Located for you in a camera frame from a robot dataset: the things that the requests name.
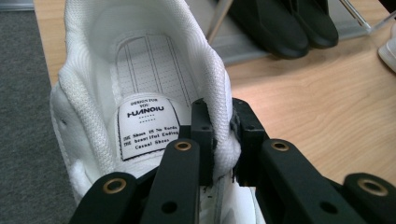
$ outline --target wooden table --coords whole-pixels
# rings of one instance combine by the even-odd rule
[[[376,0],[351,2],[371,24],[388,15]],[[35,13],[53,85],[65,59],[64,0],[35,0]],[[365,172],[396,186],[396,75],[377,55],[390,26],[298,60],[228,66],[233,97],[249,102],[272,138],[292,142],[330,179]]]

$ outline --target pair of black shoes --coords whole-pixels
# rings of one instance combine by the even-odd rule
[[[275,56],[294,59],[338,43],[327,0],[233,0],[232,17]]]

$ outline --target gray mat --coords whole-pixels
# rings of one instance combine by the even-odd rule
[[[0,12],[0,223],[67,223],[75,210],[50,122],[34,12]]]

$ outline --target shoe insole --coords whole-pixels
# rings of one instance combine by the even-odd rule
[[[187,106],[198,98],[191,73],[168,36],[126,38],[120,45],[116,64],[123,97],[158,92]]]

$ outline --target white fabric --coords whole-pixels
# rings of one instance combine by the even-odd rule
[[[386,63],[388,67],[394,72],[396,72],[396,23],[393,24],[390,34],[390,40],[388,40],[385,45],[379,48],[378,54],[382,61],[384,61],[384,63]]]
[[[135,87],[143,87],[143,91],[158,92],[185,105],[204,98],[218,144],[211,191],[215,200],[202,201],[203,214],[209,215],[201,220],[228,221],[231,213],[223,208],[230,206],[223,204],[242,202],[246,206],[240,207],[241,213],[234,220],[254,223],[248,189],[240,190],[235,184],[225,189],[229,179],[221,178],[231,172],[240,154],[230,129],[230,80],[187,4],[182,0],[66,0],[64,20],[67,58],[50,103],[52,123],[77,201],[102,175],[133,173],[131,170],[141,175],[158,165],[161,153],[147,156],[148,163],[125,165],[117,151],[114,115],[126,97],[142,92]],[[132,50],[131,57],[120,52],[127,48]],[[137,70],[121,72],[122,63]],[[128,76],[134,83],[126,83],[123,78]],[[156,81],[145,80],[147,77]],[[164,88],[152,89],[154,84],[148,82]],[[222,195],[233,197],[223,201]]]

